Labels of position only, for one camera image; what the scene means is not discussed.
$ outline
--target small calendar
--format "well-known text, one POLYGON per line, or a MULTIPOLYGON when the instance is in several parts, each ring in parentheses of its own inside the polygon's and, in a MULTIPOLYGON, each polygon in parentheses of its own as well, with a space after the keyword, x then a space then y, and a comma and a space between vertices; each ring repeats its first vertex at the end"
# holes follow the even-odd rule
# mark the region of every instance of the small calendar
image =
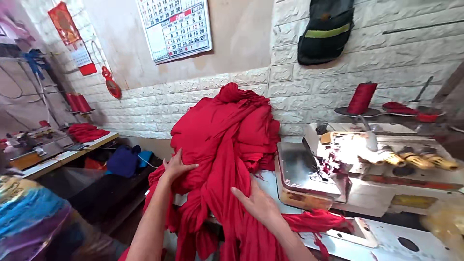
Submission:
POLYGON ((75 44, 68 45, 68 50, 71 52, 71 57, 76 63, 77 67, 82 67, 92 63, 89 52, 85 48, 82 40, 77 40, 75 44))
POLYGON ((207 0, 137 0, 156 64, 213 48, 207 0))

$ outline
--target calendar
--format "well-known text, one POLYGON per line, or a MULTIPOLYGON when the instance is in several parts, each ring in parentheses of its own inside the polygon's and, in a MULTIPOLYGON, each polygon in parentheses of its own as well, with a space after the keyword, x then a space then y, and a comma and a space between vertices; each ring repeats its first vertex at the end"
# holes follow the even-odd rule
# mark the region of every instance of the calendar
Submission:
POLYGON ((156 64, 213 48, 207 0, 136 0, 156 64))
POLYGON ((84 42, 82 40, 77 40, 75 44, 68 45, 67 47, 71 52, 71 57, 76 63, 77 67, 82 67, 92 63, 89 52, 85 48, 84 42))

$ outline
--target red fabric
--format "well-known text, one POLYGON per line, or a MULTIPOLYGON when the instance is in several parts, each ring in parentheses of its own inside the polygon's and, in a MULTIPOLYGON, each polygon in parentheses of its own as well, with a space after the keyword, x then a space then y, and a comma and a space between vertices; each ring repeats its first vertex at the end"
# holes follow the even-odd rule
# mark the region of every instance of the red fabric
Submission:
POLYGON ((97 127, 88 124, 73 124, 69 127, 68 133, 74 135, 78 142, 89 142, 101 138, 110 132, 107 130, 97 129, 97 127))
POLYGON ((84 169, 107 170, 108 168, 106 167, 106 162, 99 162, 90 157, 86 157, 84 160, 84 169))
MULTIPOLYGON (((196 252, 205 259, 217 249, 217 238, 203 225, 210 212, 224 229, 222 261, 287 260, 276 238, 230 192, 234 186, 249 196, 250 172, 274 170, 278 131, 269 99, 239 90, 235 83, 223 86, 215 98, 201 99, 173 127, 171 147, 175 152, 183 148, 184 164, 200 165, 172 186, 174 193, 189 193, 187 202, 168 211, 166 227, 178 236, 177 261, 193 261, 196 252)), ((144 210, 163 172, 160 166, 148 177, 144 210)), ((345 221, 326 210, 283 216, 299 232, 323 232, 345 221)), ((316 243, 328 257, 318 238, 316 243)))
POLYGON ((401 113, 410 115, 418 115, 419 113, 418 110, 411 109, 409 107, 406 107, 406 105, 397 102, 387 102, 383 104, 382 107, 390 113, 401 113))

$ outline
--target red calendar header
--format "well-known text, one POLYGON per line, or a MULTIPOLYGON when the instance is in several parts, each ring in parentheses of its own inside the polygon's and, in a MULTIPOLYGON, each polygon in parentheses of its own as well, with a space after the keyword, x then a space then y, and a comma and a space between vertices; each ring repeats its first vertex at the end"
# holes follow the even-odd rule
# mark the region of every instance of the red calendar header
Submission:
POLYGON ((176 20, 182 19, 182 18, 186 17, 187 15, 189 15, 189 14, 191 14, 191 13, 192 13, 192 9, 190 8, 190 9, 186 10, 186 11, 183 12, 183 13, 180 13, 180 14, 178 14, 178 15, 172 16, 171 18, 169 18, 169 22, 172 23, 172 22, 174 22, 174 21, 176 21, 176 20))

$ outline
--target red thread spool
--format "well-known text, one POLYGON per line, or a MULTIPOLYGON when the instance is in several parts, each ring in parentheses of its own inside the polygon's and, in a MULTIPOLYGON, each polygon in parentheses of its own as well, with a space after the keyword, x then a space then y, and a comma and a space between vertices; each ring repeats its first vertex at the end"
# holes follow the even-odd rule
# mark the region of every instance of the red thread spool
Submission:
POLYGON ((366 112, 376 88, 377 83, 368 82, 359 84, 351 98, 347 112, 352 114, 363 114, 366 112))
POLYGON ((76 100, 80 112, 89 112, 92 110, 82 94, 76 95, 76 100))
POLYGON ((66 93, 66 99, 68 100, 69 106, 71 107, 71 111, 78 112, 79 106, 77 105, 76 96, 72 93, 66 93))

